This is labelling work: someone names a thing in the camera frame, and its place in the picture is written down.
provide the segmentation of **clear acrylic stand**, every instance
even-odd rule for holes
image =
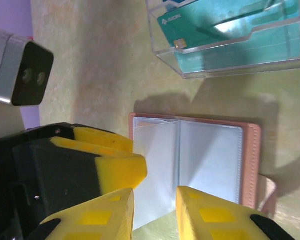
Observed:
[[[184,79],[300,68],[300,0],[146,0],[153,53]]]

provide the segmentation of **pink leather wallet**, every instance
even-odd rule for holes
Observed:
[[[269,178],[259,175],[260,148],[262,130],[260,126],[246,122],[212,120],[204,118],[191,118],[172,115],[157,115],[148,113],[131,113],[129,115],[129,137],[133,139],[135,127],[149,125],[151,123],[141,122],[134,126],[134,118],[172,119],[197,123],[226,125],[240,127],[244,132],[243,155],[242,155],[242,183],[240,203],[243,206],[257,209],[272,217],[276,211],[277,185]]]

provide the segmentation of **purple wall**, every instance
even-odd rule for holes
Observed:
[[[31,0],[0,0],[0,29],[26,37],[32,37]],[[40,126],[38,106],[22,107],[26,129]]]

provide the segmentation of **stitching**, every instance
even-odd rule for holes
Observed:
[[[242,145],[243,145],[243,129],[240,128],[240,136],[239,136],[239,156],[238,156],[238,168],[237,168],[237,186],[236,186],[236,201],[240,203],[240,191],[241,191],[241,173],[242,173]]]
[[[254,179],[256,175],[256,151],[257,151],[257,130],[253,126],[248,126],[250,129],[253,129],[253,149],[252,149],[252,160],[251,160],[251,175],[250,175],[250,184],[249,184],[249,205],[253,208],[253,190],[255,187]]]
[[[131,140],[133,140],[134,138],[133,138],[133,131],[134,131],[134,128],[133,128],[133,121],[134,121],[134,117],[133,116],[129,116],[129,138],[131,139]]]

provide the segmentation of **teal card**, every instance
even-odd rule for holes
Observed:
[[[246,41],[199,52],[175,53],[192,73],[286,61],[300,57],[300,24],[253,29],[300,16],[298,0],[198,0],[157,19],[171,47],[190,49],[246,37]]]

